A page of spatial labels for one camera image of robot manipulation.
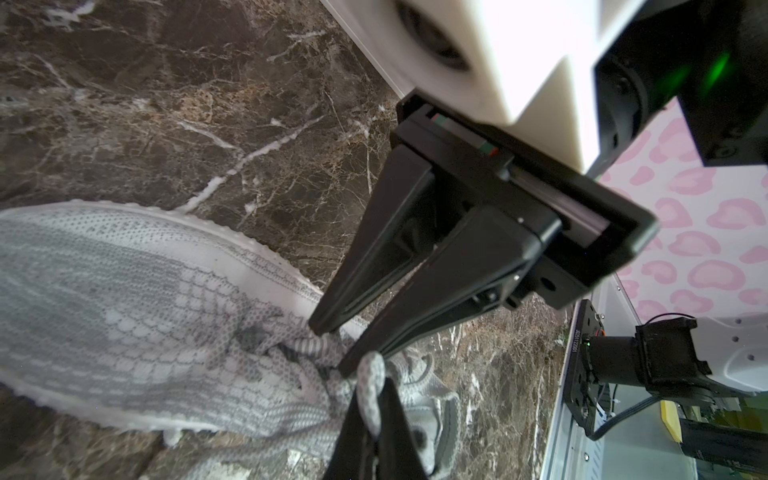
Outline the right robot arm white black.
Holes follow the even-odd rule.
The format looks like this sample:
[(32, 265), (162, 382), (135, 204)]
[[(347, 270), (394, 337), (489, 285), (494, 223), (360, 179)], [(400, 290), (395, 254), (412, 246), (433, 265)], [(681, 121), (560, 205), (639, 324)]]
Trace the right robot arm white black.
[(561, 308), (658, 232), (598, 178), (677, 99), (707, 166), (767, 159), (763, 1), (339, 1), (411, 91), (356, 236), (314, 310), (338, 330), (397, 294), (339, 362), (537, 294)]

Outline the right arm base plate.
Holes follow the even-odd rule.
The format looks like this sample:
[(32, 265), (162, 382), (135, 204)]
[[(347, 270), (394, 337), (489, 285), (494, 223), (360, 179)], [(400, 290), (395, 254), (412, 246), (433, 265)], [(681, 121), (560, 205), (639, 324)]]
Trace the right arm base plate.
[(595, 338), (605, 335), (600, 314), (589, 299), (577, 303), (572, 326), (562, 399), (573, 420), (589, 436), (596, 429), (597, 407), (604, 387), (591, 367), (589, 349)]

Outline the grey knit sneaker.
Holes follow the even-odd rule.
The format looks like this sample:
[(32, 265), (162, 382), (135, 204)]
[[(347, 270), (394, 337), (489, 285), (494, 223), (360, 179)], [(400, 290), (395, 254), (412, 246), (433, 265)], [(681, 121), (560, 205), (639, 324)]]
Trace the grey knit sneaker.
[(423, 470), (446, 479), (460, 450), (458, 395), (433, 359), (406, 349), (338, 363), (359, 319), (318, 335), (321, 293), (257, 241), (158, 208), (70, 201), (1, 214), (1, 380), (36, 404), (120, 429), (234, 432), (186, 468), (296, 450), (323, 460), (349, 406), (383, 435), (379, 386), (392, 380)]

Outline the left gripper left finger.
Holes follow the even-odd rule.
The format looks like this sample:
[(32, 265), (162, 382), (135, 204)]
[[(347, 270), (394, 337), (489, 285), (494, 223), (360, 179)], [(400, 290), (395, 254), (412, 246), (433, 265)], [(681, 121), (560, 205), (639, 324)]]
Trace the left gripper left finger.
[(354, 394), (322, 479), (372, 480), (374, 459), (375, 441), (363, 421), (357, 394)]

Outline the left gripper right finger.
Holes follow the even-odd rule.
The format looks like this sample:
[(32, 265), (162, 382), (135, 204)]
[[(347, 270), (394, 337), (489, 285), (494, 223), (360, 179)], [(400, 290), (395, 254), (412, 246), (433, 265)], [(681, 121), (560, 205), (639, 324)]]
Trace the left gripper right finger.
[(382, 424), (376, 441), (375, 479), (426, 480), (397, 388), (390, 378), (385, 380), (378, 405)]

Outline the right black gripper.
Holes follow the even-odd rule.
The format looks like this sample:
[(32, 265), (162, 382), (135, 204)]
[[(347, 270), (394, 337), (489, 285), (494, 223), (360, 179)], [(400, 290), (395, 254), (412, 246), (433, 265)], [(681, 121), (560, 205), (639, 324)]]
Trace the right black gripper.
[(389, 358), (499, 307), (521, 281), (519, 295), (562, 308), (660, 230), (645, 208), (417, 91), (396, 111), (392, 142), (404, 146), (388, 156), (309, 326), (330, 333), (412, 276), (340, 361), (345, 376), (369, 351)]

